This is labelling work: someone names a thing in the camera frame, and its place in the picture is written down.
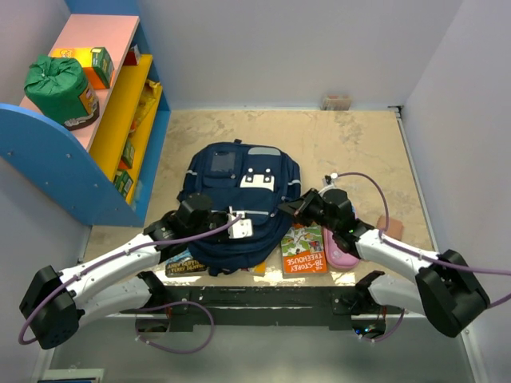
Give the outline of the navy blue school backpack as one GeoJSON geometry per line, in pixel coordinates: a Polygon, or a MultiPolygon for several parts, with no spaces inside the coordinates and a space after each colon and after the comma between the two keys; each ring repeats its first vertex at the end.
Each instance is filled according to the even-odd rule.
{"type": "Polygon", "coordinates": [[[292,219],[278,207],[300,197],[300,167],[272,146],[210,144],[193,156],[177,199],[196,193],[211,199],[212,211],[241,214],[252,224],[244,238],[210,236],[188,245],[211,276],[231,274],[263,263],[287,234],[292,219]]]}

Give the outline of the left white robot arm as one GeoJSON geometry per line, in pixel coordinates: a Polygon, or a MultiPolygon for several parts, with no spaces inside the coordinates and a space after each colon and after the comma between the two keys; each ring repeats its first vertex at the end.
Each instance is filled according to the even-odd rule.
{"type": "Polygon", "coordinates": [[[19,344],[52,349],[98,318],[126,310],[160,311],[172,299],[151,267],[192,241],[229,237],[239,219],[232,210],[213,211],[209,197],[193,194],[113,251],[60,271],[43,267],[19,306],[25,319],[19,344]]]}

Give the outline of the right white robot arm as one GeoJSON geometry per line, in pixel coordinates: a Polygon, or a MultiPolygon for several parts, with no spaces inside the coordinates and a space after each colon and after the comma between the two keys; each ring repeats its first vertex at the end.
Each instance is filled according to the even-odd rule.
{"type": "Polygon", "coordinates": [[[311,189],[279,210],[304,226],[326,228],[341,251],[399,274],[394,279],[374,271],[357,283],[355,302],[364,313],[399,307],[425,316],[438,332],[454,338],[489,309],[488,294],[459,253],[438,255],[385,236],[356,216],[342,189],[311,189]]]}

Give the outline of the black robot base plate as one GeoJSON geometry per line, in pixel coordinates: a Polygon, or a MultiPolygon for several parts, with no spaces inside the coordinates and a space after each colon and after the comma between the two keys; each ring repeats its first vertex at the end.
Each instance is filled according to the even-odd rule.
{"type": "Polygon", "coordinates": [[[352,286],[168,286],[125,312],[152,315],[184,332],[210,324],[202,307],[216,326],[317,326],[370,337],[389,330],[399,315],[396,308],[363,303],[352,286]]]}

